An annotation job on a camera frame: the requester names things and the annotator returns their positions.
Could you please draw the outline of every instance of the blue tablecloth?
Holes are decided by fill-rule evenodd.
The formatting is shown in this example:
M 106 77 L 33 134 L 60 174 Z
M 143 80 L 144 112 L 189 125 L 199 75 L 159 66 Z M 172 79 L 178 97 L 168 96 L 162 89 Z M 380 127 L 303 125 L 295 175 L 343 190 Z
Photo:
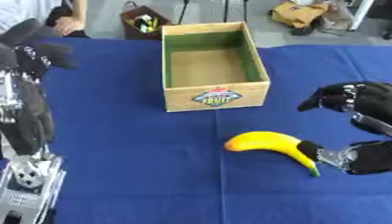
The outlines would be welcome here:
M 268 151 L 227 152 L 230 137 L 273 130 L 341 149 L 383 139 L 324 109 L 299 113 L 316 88 L 392 81 L 391 47 L 295 45 L 259 49 L 271 78 L 265 105 L 166 113 L 161 45 L 62 39 L 80 67 L 54 68 L 45 90 L 52 148 L 67 159 L 59 224 L 375 224 L 392 222 L 392 173 L 321 178 Z

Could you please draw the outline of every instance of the fruit label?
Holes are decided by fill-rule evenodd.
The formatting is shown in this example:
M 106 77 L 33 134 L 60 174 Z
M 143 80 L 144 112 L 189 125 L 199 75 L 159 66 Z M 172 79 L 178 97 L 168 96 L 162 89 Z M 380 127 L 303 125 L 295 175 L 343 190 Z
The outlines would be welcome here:
M 235 101 L 241 97 L 242 95 L 230 91 L 225 87 L 217 87 L 196 96 L 192 100 L 211 107 L 219 107 L 228 102 Z

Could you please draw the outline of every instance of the wooden box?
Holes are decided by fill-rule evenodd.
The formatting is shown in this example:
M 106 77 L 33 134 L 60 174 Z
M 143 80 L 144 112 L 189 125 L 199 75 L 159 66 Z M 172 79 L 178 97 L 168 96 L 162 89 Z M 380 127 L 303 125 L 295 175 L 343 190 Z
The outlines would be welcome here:
M 162 45 L 167 111 L 263 105 L 270 78 L 245 23 L 164 26 Z

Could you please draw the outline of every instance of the person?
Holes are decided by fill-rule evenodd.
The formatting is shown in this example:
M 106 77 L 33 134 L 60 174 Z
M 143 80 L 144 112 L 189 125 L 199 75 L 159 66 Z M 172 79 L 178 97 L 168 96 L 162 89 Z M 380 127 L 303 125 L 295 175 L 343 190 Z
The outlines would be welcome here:
M 0 33 L 29 18 L 36 18 L 64 37 L 88 36 L 86 26 L 87 0 L 1 0 Z

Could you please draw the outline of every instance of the banana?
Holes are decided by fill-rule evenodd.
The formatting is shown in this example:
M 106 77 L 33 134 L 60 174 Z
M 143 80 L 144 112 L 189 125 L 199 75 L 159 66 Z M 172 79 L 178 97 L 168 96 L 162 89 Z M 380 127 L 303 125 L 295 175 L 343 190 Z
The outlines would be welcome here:
M 225 143 L 225 147 L 229 151 L 277 151 L 297 160 L 311 171 L 313 177 L 319 177 L 316 163 L 297 148 L 300 143 L 301 140 L 293 136 L 270 131 L 252 131 L 231 138 Z

